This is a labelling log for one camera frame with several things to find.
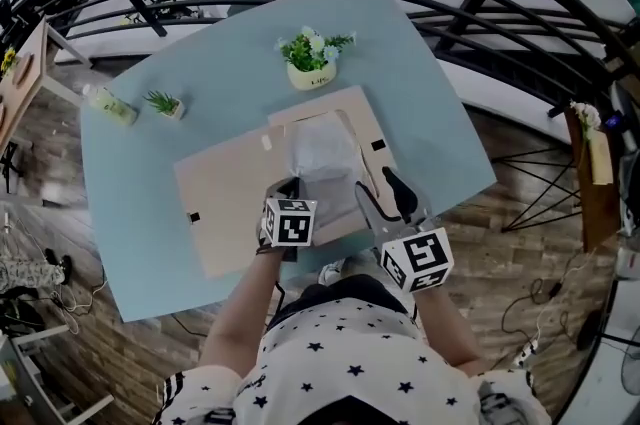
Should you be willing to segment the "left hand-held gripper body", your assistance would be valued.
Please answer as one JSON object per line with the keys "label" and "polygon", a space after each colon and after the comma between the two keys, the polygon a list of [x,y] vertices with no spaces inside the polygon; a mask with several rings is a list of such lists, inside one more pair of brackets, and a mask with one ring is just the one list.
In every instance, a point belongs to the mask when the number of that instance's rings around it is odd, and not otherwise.
{"label": "left hand-held gripper body", "polygon": [[267,198],[258,232],[258,254],[280,250],[284,262],[296,262],[298,250],[311,246],[317,202]]}

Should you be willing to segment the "clear plastic bag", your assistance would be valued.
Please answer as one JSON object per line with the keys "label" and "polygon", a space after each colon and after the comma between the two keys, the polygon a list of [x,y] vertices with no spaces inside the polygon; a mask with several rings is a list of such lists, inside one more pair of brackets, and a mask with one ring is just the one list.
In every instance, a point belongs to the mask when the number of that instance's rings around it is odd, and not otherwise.
{"label": "clear plastic bag", "polygon": [[321,114],[288,124],[285,134],[287,167],[300,180],[299,196],[316,203],[314,230],[354,212],[354,186],[363,166],[359,145],[342,119]]}

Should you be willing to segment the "beige cardboard sheet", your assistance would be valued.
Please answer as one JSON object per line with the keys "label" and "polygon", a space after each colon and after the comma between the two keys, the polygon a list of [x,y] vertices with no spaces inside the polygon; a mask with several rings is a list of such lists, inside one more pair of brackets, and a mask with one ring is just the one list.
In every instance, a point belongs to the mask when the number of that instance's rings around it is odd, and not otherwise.
{"label": "beige cardboard sheet", "polygon": [[[269,124],[207,148],[174,166],[180,197],[195,249],[208,278],[246,268],[258,247],[257,227],[267,188],[294,177],[288,162],[285,127],[321,114],[337,114],[360,148],[362,182],[383,211],[394,212],[394,197],[382,174],[395,160],[383,131],[359,86],[321,96],[270,116]],[[312,247],[319,248],[365,229],[358,205],[320,231]]]}

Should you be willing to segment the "person's right forearm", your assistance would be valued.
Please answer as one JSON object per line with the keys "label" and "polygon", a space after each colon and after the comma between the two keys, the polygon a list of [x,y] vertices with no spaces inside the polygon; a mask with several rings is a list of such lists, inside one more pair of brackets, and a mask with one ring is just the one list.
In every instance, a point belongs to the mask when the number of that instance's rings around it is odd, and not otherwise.
{"label": "person's right forearm", "polygon": [[469,377],[489,369],[471,325],[442,286],[416,292],[413,298],[433,350]]}

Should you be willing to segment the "person's white shoe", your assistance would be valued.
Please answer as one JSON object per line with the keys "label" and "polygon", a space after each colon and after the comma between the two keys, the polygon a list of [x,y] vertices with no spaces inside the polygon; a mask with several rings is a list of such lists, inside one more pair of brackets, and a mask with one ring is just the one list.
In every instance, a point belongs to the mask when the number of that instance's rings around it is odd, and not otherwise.
{"label": "person's white shoe", "polygon": [[340,281],[348,273],[348,268],[348,258],[329,263],[321,269],[317,282],[323,286],[330,286]]}

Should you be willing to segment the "person's dark trousers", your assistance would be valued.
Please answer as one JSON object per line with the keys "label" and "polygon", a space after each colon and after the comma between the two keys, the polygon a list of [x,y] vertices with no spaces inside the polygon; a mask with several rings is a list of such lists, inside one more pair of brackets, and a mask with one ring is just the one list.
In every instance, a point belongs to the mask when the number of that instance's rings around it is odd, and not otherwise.
{"label": "person's dark trousers", "polygon": [[310,285],[298,299],[285,305],[274,315],[267,326],[267,331],[270,331],[295,313],[313,306],[347,298],[400,312],[406,316],[409,315],[408,310],[380,281],[366,274],[358,274],[341,279],[329,286],[318,283]]}

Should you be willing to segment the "white star print shirt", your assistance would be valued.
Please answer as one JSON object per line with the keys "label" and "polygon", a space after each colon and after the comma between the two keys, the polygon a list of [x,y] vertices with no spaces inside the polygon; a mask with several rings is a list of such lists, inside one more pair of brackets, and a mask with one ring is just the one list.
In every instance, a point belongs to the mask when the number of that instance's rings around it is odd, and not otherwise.
{"label": "white star print shirt", "polygon": [[295,313],[241,377],[178,372],[152,425],[551,425],[523,369],[468,376],[405,314],[357,299]]}

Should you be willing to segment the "flowering plant in white pot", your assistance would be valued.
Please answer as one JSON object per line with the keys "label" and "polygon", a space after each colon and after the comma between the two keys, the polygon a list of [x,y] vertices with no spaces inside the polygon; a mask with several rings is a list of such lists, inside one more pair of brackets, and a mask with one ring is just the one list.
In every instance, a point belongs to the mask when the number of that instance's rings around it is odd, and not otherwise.
{"label": "flowering plant in white pot", "polygon": [[344,48],[356,44],[356,33],[325,37],[303,26],[291,40],[278,39],[275,49],[284,58],[293,87],[310,91],[330,83],[337,75],[337,61]]}

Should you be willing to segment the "small green potted plant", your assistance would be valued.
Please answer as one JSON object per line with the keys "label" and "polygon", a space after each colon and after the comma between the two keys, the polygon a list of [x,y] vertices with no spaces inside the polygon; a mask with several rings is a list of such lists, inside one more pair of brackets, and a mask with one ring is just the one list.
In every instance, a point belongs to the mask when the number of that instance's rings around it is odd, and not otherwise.
{"label": "small green potted plant", "polygon": [[183,102],[167,93],[160,91],[149,91],[144,99],[159,114],[171,119],[180,120],[185,112]]}

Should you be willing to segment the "white power strip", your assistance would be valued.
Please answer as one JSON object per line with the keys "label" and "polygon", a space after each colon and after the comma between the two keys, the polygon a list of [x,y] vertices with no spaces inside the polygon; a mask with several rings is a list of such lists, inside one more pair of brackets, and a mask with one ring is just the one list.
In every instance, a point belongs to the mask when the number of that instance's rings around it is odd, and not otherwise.
{"label": "white power strip", "polygon": [[537,353],[538,342],[536,340],[528,341],[513,360],[513,365],[524,367],[527,360]]}

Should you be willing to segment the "wooden side table hairpin legs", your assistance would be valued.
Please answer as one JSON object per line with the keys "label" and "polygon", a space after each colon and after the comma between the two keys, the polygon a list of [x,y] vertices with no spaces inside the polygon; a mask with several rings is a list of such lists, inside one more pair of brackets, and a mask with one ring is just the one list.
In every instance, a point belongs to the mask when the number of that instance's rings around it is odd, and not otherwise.
{"label": "wooden side table hairpin legs", "polygon": [[569,143],[494,158],[492,162],[514,169],[543,184],[541,192],[523,211],[501,228],[515,232],[550,225],[578,217],[581,219],[583,250],[590,252],[613,236],[621,226],[619,211],[618,168],[616,146],[607,135],[614,183],[594,185],[588,139],[571,107],[564,111]]}

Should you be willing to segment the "pale green drink bottle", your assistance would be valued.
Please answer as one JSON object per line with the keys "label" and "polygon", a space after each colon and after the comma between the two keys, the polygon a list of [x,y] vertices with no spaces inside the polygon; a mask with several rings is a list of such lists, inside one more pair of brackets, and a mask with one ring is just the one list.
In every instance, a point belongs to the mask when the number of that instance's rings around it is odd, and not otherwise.
{"label": "pale green drink bottle", "polygon": [[86,84],[82,93],[90,107],[104,113],[119,124],[129,126],[137,119],[136,110],[104,86]]}

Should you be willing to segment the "beige box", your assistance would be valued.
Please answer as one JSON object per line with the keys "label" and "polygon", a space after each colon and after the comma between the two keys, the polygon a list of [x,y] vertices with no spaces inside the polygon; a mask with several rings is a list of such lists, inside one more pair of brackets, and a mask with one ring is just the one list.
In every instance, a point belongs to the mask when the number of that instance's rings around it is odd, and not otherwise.
{"label": "beige box", "polygon": [[607,135],[599,130],[591,130],[588,146],[592,183],[600,186],[613,184],[613,168]]}

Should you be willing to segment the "white flower bunch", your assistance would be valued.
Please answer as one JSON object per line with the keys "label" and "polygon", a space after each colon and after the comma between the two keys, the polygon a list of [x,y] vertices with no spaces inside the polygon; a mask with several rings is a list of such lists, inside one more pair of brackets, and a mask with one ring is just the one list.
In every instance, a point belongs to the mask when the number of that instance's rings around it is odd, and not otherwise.
{"label": "white flower bunch", "polygon": [[589,139],[591,135],[599,130],[601,118],[597,108],[591,104],[583,102],[570,102],[570,107],[576,113],[581,126],[583,135]]}

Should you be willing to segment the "light wooden desk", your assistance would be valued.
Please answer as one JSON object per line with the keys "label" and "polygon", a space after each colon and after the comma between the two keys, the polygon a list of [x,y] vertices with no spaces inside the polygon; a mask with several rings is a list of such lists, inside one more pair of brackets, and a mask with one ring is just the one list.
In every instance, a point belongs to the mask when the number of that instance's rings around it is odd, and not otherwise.
{"label": "light wooden desk", "polygon": [[79,107],[82,96],[47,73],[46,51],[53,41],[69,52],[85,67],[93,62],[79,52],[67,39],[43,19],[17,52],[19,62],[15,70],[0,82],[0,153],[12,140],[20,120],[39,90],[46,89],[57,97]]}

